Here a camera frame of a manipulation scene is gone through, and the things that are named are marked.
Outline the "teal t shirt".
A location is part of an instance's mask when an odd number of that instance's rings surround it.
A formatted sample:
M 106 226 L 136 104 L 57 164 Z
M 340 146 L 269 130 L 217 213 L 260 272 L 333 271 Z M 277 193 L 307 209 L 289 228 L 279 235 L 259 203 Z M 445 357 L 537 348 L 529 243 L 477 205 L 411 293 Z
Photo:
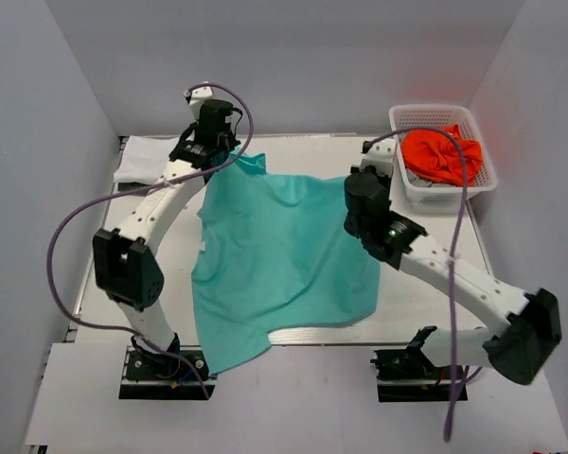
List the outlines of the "teal t shirt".
M 209 181 L 194 316 L 212 374 L 266 352 L 272 332 L 348 326 L 377 307 L 381 266 L 344 228 L 344 181 L 272 174 L 242 156 Z

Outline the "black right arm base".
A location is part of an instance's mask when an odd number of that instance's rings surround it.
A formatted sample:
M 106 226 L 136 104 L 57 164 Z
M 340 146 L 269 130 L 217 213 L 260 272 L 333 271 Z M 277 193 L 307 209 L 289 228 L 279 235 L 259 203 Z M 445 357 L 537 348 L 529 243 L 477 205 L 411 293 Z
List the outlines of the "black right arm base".
M 404 347 L 374 351 L 370 364 L 376 374 L 378 401 L 381 403 L 446 402 L 452 384 L 457 399 L 468 399 L 468 373 L 450 366 L 451 334 L 429 325 L 418 330 Z

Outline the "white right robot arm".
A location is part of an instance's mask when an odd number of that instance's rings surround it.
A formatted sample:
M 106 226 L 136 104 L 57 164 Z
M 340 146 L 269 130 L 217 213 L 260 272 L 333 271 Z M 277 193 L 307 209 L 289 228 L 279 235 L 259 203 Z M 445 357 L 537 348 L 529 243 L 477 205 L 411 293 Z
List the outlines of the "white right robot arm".
M 530 384 L 562 339 L 556 296 L 544 288 L 529 293 L 451 259 L 424 227 L 391 210 L 389 189 L 389 178 L 373 167 L 354 168 L 344 183 L 345 230 L 371 256 L 452 298 L 483 327 L 425 326 L 379 366 L 396 379 L 428 377 L 453 364 L 488 367 L 513 383 Z

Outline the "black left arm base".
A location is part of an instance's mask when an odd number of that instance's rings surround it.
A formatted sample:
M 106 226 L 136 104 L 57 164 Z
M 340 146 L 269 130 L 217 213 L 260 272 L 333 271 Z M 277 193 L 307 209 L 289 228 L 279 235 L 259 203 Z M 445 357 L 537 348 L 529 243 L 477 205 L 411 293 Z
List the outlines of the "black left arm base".
M 138 346 L 135 340 L 127 348 L 120 380 L 120 400 L 204 401 L 217 385 L 209 373 L 204 352 L 199 346 L 181 346 L 175 338 L 169 347 L 192 367 L 177 358 L 166 357 Z

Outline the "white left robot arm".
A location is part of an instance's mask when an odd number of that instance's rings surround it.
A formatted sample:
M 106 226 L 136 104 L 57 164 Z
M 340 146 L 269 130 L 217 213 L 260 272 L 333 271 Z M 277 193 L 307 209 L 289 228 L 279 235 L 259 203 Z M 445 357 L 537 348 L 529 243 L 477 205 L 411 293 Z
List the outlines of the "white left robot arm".
M 159 246 L 187 203 L 207 184 L 203 172 L 223 164 L 240 144 L 232 131 L 238 108 L 209 96 L 189 104 L 195 122 L 182 133 L 166 167 L 139 205 L 117 226 L 98 230 L 92 241 L 98 288 L 116 303 L 134 331 L 133 344 L 149 355 L 161 377 L 181 366 L 179 340 L 159 303 L 164 274 L 157 262 Z

